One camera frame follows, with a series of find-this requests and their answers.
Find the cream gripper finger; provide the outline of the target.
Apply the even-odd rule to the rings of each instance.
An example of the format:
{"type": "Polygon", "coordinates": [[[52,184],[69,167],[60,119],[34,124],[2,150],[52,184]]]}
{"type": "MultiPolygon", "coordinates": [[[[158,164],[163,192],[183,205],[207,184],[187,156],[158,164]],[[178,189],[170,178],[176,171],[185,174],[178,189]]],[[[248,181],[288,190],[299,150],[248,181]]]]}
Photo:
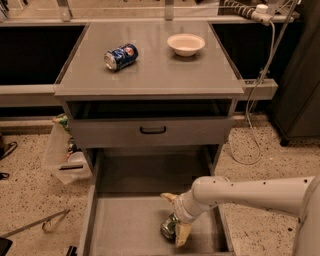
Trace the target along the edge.
{"type": "Polygon", "coordinates": [[[190,224],[184,224],[184,223],[177,223],[175,226],[175,245],[177,247],[182,247],[191,232],[191,225],[190,224]]]}
{"type": "Polygon", "coordinates": [[[177,198],[177,195],[172,193],[161,193],[160,196],[163,199],[167,200],[170,204],[172,204],[174,200],[177,198]]]}

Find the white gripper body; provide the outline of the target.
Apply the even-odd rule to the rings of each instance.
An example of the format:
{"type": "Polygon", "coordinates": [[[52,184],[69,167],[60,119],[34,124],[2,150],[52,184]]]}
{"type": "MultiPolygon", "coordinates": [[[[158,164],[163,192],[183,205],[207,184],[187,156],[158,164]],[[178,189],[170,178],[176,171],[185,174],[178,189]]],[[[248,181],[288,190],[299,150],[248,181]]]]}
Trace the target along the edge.
{"type": "Polygon", "coordinates": [[[205,205],[197,201],[191,190],[173,199],[173,212],[178,220],[184,224],[193,223],[202,213],[211,208],[211,205],[205,205]]]}

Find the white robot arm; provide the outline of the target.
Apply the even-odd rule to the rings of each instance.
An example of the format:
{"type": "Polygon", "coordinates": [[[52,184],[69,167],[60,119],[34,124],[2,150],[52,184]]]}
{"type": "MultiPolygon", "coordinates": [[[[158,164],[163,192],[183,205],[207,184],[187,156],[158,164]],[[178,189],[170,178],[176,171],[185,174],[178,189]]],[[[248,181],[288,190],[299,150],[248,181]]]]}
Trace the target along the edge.
{"type": "Polygon", "coordinates": [[[163,193],[173,213],[161,224],[162,234],[185,245],[192,223],[220,204],[233,203],[297,219],[292,256],[320,256],[320,176],[234,182],[202,176],[180,195],[163,193]]]}

